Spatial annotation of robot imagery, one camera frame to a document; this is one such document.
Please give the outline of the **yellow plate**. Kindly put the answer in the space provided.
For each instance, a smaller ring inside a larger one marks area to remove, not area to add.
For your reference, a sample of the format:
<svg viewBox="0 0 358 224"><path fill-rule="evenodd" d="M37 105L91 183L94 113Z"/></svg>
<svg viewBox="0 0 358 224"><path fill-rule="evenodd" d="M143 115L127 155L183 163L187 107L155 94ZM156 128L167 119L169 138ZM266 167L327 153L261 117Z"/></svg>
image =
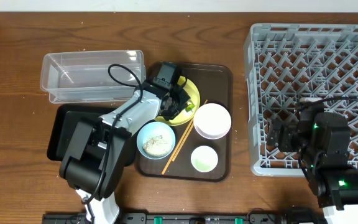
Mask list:
<svg viewBox="0 0 358 224"><path fill-rule="evenodd" d="M156 121L163 122L169 126L179 126L187 123L194 117L195 112L200 107L201 97L196 85L189 78L186 79L184 76L181 76L178 80L178 84L182 85L185 81L186 81L186 85L184 86L184 90L187 92L187 94L190 97L190 99L187 101L187 105L193 103L195 105L193 111L186 112L184 109L180 112L178 116L168 121L165 120L162 116L158 116L155 118Z"/></svg>

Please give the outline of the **blue bowl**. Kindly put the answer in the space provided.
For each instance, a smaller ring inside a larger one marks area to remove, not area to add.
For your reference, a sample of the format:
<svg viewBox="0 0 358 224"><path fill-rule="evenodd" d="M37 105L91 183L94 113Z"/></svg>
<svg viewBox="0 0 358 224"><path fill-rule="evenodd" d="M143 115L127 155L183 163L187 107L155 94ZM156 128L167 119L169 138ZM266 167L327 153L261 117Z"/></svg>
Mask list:
<svg viewBox="0 0 358 224"><path fill-rule="evenodd" d="M155 121L140 129L136 144L138 151L144 157L159 160L172 153L176 144L176 136L169 125Z"/></svg>

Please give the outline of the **pink bowl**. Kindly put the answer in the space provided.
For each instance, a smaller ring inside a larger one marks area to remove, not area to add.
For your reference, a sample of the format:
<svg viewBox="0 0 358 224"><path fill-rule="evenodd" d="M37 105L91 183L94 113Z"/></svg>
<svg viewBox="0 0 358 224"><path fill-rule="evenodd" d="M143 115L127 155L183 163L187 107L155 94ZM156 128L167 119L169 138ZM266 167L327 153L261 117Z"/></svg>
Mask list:
<svg viewBox="0 0 358 224"><path fill-rule="evenodd" d="M197 133L206 139L220 139L231 129L231 115L228 110L217 103L201 106L193 119Z"/></svg>

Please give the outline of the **rice food waste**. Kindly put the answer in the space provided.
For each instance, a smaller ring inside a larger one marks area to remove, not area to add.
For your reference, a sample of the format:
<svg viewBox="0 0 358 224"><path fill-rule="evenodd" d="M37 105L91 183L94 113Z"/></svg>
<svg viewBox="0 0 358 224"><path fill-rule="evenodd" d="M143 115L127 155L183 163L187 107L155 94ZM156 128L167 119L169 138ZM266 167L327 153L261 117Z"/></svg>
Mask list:
<svg viewBox="0 0 358 224"><path fill-rule="evenodd" d="M172 139L167 135L149 137L143 145L143 150L150 156L162 157L170 152Z"/></svg>

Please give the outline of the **small white green cup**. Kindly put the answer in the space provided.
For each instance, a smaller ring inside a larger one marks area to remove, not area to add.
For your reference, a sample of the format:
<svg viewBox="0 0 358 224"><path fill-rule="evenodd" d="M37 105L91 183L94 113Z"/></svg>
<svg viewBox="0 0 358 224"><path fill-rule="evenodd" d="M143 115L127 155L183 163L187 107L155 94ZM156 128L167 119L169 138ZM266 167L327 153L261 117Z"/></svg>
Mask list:
<svg viewBox="0 0 358 224"><path fill-rule="evenodd" d="M218 164L217 152L209 146L199 146L191 153L191 165L198 172L211 172Z"/></svg>

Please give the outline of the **green snack wrapper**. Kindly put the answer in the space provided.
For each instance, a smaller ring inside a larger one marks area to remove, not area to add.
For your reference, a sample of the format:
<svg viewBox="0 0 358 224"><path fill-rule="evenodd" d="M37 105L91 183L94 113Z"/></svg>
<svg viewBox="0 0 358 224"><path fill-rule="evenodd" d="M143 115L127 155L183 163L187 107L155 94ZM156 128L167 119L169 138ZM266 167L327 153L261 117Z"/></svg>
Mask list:
<svg viewBox="0 0 358 224"><path fill-rule="evenodd" d="M190 112L193 111L193 109L195 108L195 105L193 103L190 103L187 105L187 107L185 108L186 112Z"/></svg>

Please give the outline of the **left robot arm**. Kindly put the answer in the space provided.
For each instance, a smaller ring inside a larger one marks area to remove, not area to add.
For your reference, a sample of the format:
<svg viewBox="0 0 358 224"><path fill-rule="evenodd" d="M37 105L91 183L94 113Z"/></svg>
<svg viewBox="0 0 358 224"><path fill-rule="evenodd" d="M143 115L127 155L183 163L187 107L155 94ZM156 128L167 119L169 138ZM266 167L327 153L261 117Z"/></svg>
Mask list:
<svg viewBox="0 0 358 224"><path fill-rule="evenodd" d="M82 117L63 155L59 176L75 189L88 223L114 223L120 213L114 191L127 162L130 138L158 116L171 120L189 105L188 80L137 85L122 106L97 118Z"/></svg>

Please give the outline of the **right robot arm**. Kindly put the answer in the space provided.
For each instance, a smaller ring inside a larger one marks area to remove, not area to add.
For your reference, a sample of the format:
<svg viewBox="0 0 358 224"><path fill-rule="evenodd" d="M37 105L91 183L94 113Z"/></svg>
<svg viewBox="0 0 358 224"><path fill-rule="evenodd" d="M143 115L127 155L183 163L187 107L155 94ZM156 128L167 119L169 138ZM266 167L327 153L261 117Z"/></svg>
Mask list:
<svg viewBox="0 0 358 224"><path fill-rule="evenodd" d="M351 130L336 113L307 113L297 123L268 120L267 145L298 154L326 223L358 223L358 169L348 163Z"/></svg>

